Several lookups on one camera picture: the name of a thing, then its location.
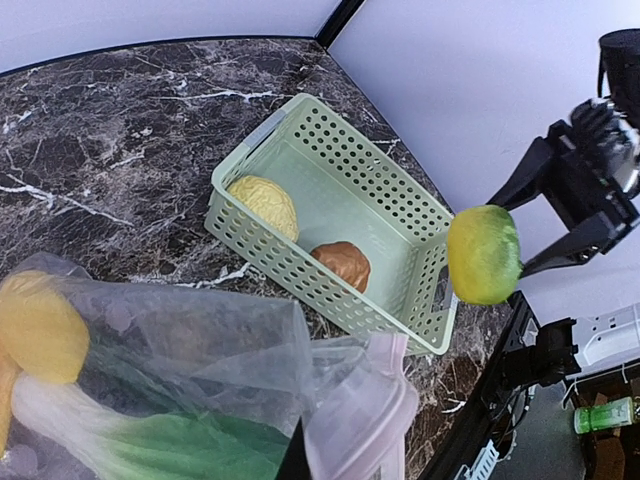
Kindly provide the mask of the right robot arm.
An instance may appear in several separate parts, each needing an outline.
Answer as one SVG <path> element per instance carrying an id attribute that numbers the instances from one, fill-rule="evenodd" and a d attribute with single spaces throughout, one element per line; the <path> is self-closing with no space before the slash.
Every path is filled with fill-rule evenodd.
<path id="1" fill-rule="evenodd" d="M 597 94 L 533 140 L 491 203 L 513 210 L 544 196 L 567 233 L 521 275 L 584 265 L 639 224 L 639 31 L 603 35 Z"/>

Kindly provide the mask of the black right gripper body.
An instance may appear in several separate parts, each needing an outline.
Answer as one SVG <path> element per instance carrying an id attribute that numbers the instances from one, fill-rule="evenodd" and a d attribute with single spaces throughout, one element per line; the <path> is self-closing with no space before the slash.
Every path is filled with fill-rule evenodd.
<path id="1" fill-rule="evenodd" d="M 567 121 L 553 123 L 547 133 L 567 169 L 564 186 L 574 198 L 561 208 L 570 231 L 594 214 L 609 222 L 603 241 L 589 242 L 610 250 L 639 224 L 631 200 L 639 194 L 639 129 L 609 98 L 593 98 L 575 107 Z"/>

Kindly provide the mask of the yellow lemon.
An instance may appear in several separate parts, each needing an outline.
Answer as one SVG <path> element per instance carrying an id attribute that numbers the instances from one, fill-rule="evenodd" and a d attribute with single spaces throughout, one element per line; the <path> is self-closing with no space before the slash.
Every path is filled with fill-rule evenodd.
<path id="1" fill-rule="evenodd" d="M 90 344 L 88 328 L 53 286 L 53 277 L 27 270 L 1 286 L 1 342 L 27 374 L 62 385 L 77 381 Z"/>

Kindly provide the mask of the brown potato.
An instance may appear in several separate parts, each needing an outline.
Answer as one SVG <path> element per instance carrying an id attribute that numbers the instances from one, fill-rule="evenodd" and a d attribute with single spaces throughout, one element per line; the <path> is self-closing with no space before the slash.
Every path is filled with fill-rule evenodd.
<path id="1" fill-rule="evenodd" d="M 360 293 L 368 287 L 371 264 L 353 243 L 338 241 L 315 247 L 311 256 Z"/>

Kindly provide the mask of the orange yellow mango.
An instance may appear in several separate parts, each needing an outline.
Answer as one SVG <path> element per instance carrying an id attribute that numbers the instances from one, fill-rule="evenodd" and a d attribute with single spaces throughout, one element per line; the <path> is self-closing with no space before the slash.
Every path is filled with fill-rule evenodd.
<path id="1" fill-rule="evenodd" d="M 4 455 L 11 424 L 11 398 L 15 381 L 20 373 L 19 366 L 1 346 L 0 357 L 0 453 Z"/>

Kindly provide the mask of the green pepper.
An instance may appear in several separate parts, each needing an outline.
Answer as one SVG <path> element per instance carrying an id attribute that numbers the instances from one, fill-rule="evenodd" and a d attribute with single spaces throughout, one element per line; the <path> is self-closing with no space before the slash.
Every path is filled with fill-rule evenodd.
<path id="1" fill-rule="evenodd" d="M 502 303 L 514 292 L 523 264 L 510 213 L 481 205 L 457 214 L 447 234 L 449 276 L 456 296 L 473 305 Z"/>

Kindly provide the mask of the clear zip top bag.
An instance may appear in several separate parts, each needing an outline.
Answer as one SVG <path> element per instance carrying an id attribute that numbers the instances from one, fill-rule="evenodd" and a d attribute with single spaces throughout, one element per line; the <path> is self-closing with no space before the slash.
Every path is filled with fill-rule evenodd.
<path id="1" fill-rule="evenodd" d="M 404 477 L 418 404 L 403 371 L 405 335 L 312 339 L 295 301 L 102 282 L 47 253 L 2 283 L 27 270 L 51 275 L 83 318 L 89 351 L 70 384 L 98 403 L 136 417 L 213 412 L 269 425 L 289 442 L 302 419 L 312 479 Z M 100 479 L 13 413 L 1 475 Z"/>

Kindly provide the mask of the green white bok choy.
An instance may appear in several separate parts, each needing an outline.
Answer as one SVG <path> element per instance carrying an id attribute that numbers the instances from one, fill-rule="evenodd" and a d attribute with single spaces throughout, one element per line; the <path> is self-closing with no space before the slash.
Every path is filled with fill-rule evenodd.
<path id="1" fill-rule="evenodd" d="M 75 384 L 27 374 L 14 384 L 11 411 L 100 479 L 272 479 L 289 444 L 274 427 L 213 412 L 125 415 Z"/>

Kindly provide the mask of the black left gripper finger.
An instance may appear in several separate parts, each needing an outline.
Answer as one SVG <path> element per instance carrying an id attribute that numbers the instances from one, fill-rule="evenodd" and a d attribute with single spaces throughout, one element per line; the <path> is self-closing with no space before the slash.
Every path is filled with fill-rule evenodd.
<path id="1" fill-rule="evenodd" d="M 299 419 L 275 480 L 311 480 L 306 456 L 302 419 Z"/>

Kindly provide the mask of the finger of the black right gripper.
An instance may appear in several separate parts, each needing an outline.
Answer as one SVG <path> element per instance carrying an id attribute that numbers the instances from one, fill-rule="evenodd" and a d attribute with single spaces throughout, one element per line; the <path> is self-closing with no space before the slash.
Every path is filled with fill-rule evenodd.
<path id="1" fill-rule="evenodd" d="M 597 254 L 605 255 L 630 232 L 624 219 L 612 220 L 600 211 L 580 222 L 523 267 L 521 278 L 550 269 L 580 266 Z"/>
<path id="2" fill-rule="evenodd" d="M 489 199 L 507 211 L 534 200 L 551 166 L 554 150 L 546 139 L 536 137 L 505 184 Z"/>

